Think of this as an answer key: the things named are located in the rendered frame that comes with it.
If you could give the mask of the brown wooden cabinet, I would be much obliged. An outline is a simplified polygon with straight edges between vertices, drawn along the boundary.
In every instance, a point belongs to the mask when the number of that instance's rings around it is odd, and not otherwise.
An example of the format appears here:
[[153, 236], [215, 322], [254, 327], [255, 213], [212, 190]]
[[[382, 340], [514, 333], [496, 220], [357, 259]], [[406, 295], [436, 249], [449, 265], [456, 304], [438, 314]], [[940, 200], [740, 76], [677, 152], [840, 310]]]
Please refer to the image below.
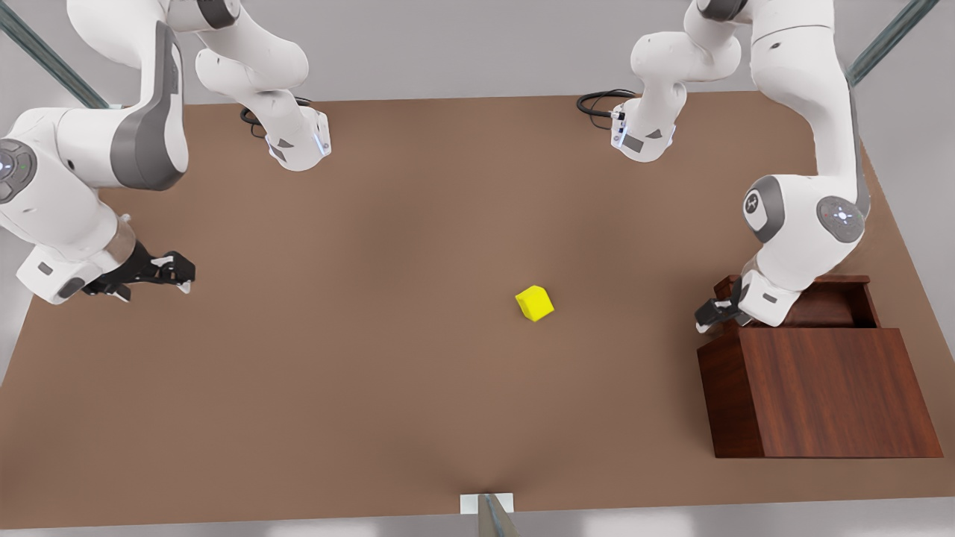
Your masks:
[[741, 327], [700, 347], [719, 458], [941, 458], [896, 327]]

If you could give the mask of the brown wooden drawer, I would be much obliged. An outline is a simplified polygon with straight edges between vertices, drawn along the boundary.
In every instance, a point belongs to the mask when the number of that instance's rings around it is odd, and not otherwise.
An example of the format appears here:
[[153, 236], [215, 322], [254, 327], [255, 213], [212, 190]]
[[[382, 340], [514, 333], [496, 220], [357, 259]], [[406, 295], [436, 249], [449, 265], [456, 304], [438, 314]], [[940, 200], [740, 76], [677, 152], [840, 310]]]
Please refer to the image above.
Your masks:
[[[714, 286], [713, 299], [730, 295], [739, 275], [729, 275]], [[815, 279], [792, 305], [779, 327], [880, 327], [863, 275], [827, 274]], [[753, 319], [744, 327], [766, 327]]]

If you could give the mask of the silver frame post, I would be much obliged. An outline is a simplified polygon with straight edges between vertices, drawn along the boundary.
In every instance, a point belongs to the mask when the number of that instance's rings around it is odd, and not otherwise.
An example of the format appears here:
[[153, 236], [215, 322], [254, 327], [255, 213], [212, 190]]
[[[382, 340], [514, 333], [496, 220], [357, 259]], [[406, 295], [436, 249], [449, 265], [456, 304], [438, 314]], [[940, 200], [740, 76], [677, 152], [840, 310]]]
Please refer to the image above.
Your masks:
[[513, 512], [511, 493], [478, 494], [477, 537], [521, 537], [510, 517]]
[[9, 4], [0, 0], [0, 31], [82, 105], [93, 109], [109, 109], [110, 105], [63, 58], [42, 40]]
[[846, 70], [850, 87], [856, 87], [914, 30], [941, 0], [908, 0], [903, 9], [857, 55]]

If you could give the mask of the yellow cube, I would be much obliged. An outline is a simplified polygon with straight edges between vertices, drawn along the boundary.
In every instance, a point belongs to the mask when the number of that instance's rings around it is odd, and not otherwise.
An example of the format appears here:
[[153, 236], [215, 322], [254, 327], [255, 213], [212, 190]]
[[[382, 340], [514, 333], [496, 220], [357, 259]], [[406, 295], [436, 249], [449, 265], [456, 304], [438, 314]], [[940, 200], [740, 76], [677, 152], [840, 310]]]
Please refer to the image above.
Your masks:
[[536, 322], [554, 311], [554, 305], [548, 293], [541, 286], [529, 286], [529, 288], [522, 290], [515, 299], [523, 316], [532, 322]]

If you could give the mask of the white post foot plate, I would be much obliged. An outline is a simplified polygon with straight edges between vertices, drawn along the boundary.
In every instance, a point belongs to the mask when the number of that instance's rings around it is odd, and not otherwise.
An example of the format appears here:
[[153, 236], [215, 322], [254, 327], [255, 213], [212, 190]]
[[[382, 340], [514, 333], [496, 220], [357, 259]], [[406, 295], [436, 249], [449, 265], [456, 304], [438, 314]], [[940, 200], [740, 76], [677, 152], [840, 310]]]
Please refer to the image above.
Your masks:
[[478, 514], [481, 504], [485, 504], [483, 499], [485, 495], [495, 497], [506, 513], [515, 512], [513, 493], [478, 493], [460, 495], [460, 513], [463, 515]]

